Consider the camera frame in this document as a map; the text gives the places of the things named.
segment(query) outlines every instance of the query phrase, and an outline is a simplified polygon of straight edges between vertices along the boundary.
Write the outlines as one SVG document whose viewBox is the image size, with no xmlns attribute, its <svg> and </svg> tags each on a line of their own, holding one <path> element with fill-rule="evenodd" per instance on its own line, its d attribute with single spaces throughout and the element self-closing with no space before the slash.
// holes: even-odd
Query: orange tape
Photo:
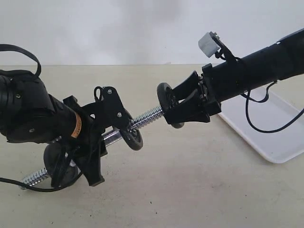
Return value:
<svg viewBox="0 0 304 228">
<path fill-rule="evenodd" d="M 75 116 L 76 116 L 76 125 L 75 125 L 75 129 L 74 129 L 73 133 L 71 134 L 71 136 L 73 138 L 77 138 L 79 136 L 81 127 L 82 127 L 82 122 L 81 122 L 80 116 L 77 113 L 75 113 Z"/>
</svg>

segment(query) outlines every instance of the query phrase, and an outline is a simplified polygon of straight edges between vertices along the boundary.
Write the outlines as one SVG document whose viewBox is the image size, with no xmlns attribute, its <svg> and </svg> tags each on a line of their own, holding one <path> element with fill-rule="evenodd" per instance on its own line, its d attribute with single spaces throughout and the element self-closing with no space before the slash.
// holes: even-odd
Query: white background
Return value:
<svg viewBox="0 0 304 228">
<path fill-rule="evenodd" d="M 0 43 L 43 65 L 194 64 L 216 31 L 237 56 L 304 27 L 303 0 L 1 0 Z M 0 65 L 33 65 L 1 53 Z"/>
</svg>

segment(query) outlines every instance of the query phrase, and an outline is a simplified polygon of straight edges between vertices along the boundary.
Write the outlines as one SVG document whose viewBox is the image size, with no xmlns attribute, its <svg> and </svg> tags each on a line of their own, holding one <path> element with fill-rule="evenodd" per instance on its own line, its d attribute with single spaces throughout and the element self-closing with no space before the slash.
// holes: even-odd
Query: white plastic tray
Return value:
<svg viewBox="0 0 304 228">
<path fill-rule="evenodd" d="M 266 89 L 260 87 L 251 92 L 251 97 L 264 98 Z M 304 117 L 278 133 L 259 133 L 252 129 L 245 116 L 246 99 L 237 96 L 222 103 L 219 115 L 244 138 L 263 158 L 273 163 L 283 163 L 304 152 Z M 266 103 L 249 102 L 251 122 L 263 130 L 277 129 L 291 119 L 299 110 L 269 91 Z"/>
</svg>

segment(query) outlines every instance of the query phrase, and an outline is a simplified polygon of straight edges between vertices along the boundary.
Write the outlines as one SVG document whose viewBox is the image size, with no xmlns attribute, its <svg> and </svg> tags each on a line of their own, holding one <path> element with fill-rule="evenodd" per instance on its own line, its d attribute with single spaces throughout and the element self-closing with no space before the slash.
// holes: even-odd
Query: tabletop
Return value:
<svg viewBox="0 0 304 228">
<path fill-rule="evenodd" d="M 74 95 L 81 105 L 94 101 L 95 86 L 113 86 L 134 117 L 159 105 L 159 83 L 176 86 L 200 67 L 44 66 L 41 79 L 57 99 Z M 303 85 L 298 76 L 274 91 L 300 109 Z M 181 129 L 161 118 L 141 133 L 140 151 L 123 140 L 108 147 L 105 182 L 96 187 L 84 177 L 54 193 L 0 183 L 0 228 L 304 226 L 303 155 L 269 163 L 218 116 Z M 9 144 L 1 137 L 0 145 L 0 176 L 21 180 L 43 167 L 45 144 Z"/>
</svg>

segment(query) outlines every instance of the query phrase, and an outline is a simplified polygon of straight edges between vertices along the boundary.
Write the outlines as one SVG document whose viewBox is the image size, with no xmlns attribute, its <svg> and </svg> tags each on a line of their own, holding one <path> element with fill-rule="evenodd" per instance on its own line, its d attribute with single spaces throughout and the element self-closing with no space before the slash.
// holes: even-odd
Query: robotic arm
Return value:
<svg viewBox="0 0 304 228">
<path fill-rule="evenodd" d="M 0 51 L 23 53 L 37 62 L 38 69 L 35 74 L 0 71 L 0 132 L 9 143 L 48 143 L 44 163 L 52 178 L 49 191 L 72 185 L 82 174 L 90 186 L 96 186 L 104 181 L 100 157 L 107 154 L 106 147 L 123 138 L 133 150 L 141 149 L 138 129 L 160 116 L 174 128 L 185 122 L 208 123 L 210 116 L 221 112 L 221 102 L 238 95 L 252 100 L 252 89 L 304 73 L 304 29 L 244 58 L 235 57 L 212 32 L 199 41 L 199 47 L 208 57 L 215 55 L 225 62 L 203 66 L 200 76 L 194 71 L 175 88 L 159 84 L 160 106 L 133 119 L 110 86 L 96 87 L 95 102 L 82 107 L 73 96 L 57 100 L 39 79 L 37 58 L 22 48 L 2 44 Z M 105 133 L 109 127 L 113 130 Z M 41 190 L 5 178 L 0 181 Z"/>
</svg>

